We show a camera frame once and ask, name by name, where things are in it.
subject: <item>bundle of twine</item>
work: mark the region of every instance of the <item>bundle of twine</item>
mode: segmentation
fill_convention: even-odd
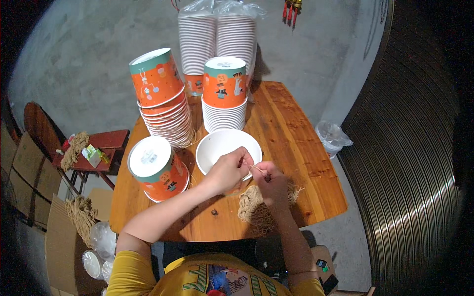
[[[92,249],[91,228],[95,225],[97,210],[92,208],[91,200],[79,195],[75,199],[66,200],[64,207],[69,220],[76,226],[77,233],[82,237],[82,241]]]
[[[76,162],[79,153],[89,144],[89,135],[87,132],[78,133],[69,143],[71,147],[64,153],[61,160],[61,169],[68,171]]]
[[[298,194],[303,189],[293,183],[288,183],[288,202],[290,206],[296,203]],[[250,186],[240,195],[239,205],[237,216],[243,222],[249,222],[255,226],[258,234],[264,235],[273,230],[274,219],[265,205],[262,192],[257,185]]]

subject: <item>yellow t-shirt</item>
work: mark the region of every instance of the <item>yellow t-shirt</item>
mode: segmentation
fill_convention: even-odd
[[[324,296],[319,280],[311,278],[288,291],[285,286],[234,256],[195,254],[165,268],[157,283],[151,262],[133,251],[114,260],[107,296]]]

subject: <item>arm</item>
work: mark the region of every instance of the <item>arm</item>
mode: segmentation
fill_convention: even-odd
[[[288,178],[273,162],[265,161],[251,169],[252,176],[270,209],[282,240],[283,256],[290,287],[308,278],[318,277],[311,249],[294,221],[288,205]]]
[[[148,243],[156,242],[176,220],[203,201],[233,188],[254,164],[247,149],[222,155],[204,180],[173,198],[139,213],[123,228],[117,241],[117,253],[135,251],[150,259]]]

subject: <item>teal band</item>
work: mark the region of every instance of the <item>teal band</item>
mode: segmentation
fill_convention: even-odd
[[[146,72],[151,69],[155,69],[156,65],[158,64],[164,64],[170,61],[171,57],[171,50],[168,52],[161,54],[159,56],[156,56],[152,59],[149,59],[147,61],[137,63],[132,65],[136,60],[141,58],[143,55],[139,56],[138,58],[134,59],[133,61],[130,62],[129,67],[130,67],[130,73],[133,74],[139,74],[140,72]]]
[[[237,69],[214,69],[208,66],[204,66],[204,73],[209,74],[210,77],[217,78],[219,74],[226,74],[228,78],[232,78],[235,73],[242,73],[242,76],[246,74],[245,66],[237,68]]]
[[[149,177],[139,177],[137,175],[135,175],[134,173],[132,173],[132,175],[135,177],[135,179],[137,179],[139,182],[142,182],[142,183],[145,183],[145,182],[148,182],[148,183],[156,183],[160,180],[160,176],[166,172],[166,171],[169,171],[171,173],[171,163],[173,162],[173,158],[174,158],[174,150],[171,149],[171,156],[170,156],[170,160],[168,160],[168,163],[161,169],[161,171],[159,171],[158,173],[154,174],[153,176],[149,176]]]

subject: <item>cardboard box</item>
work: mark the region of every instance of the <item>cardboard box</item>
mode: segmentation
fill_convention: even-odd
[[[9,195],[9,202],[26,218],[30,218],[33,204],[33,189],[15,172],[10,172],[10,183],[14,194]]]
[[[54,196],[46,233],[49,284],[73,295],[100,292],[105,288],[107,283],[91,278],[82,265],[82,253],[87,249],[67,216],[64,202]]]
[[[35,187],[45,156],[31,137],[24,133],[18,145],[13,168],[31,186]]]
[[[112,190],[92,188],[88,198],[91,199],[92,208],[97,209],[97,220],[108,221],[112,209]]]
[[[52,201],[53,194],[58,194],[59,185],[61,185],[61,175],[49,159],[45,159],[36,189],[44,198]]]
[[[51,205],[38,194],[35,195],[35,224],[48,229]]]
[[[51,287],[51,294],[53,296],[74,296],[73,294],[66,293],[66,292],[61,291],[59,289],[56,289],[54,287]]]
[[[10,137],[7,126],[3,123],[3,121],[1,122],[0,142],[0,165],[7,174],[10,174],[13,158],[15,157],[15,152],[17,151],[17,145]]]

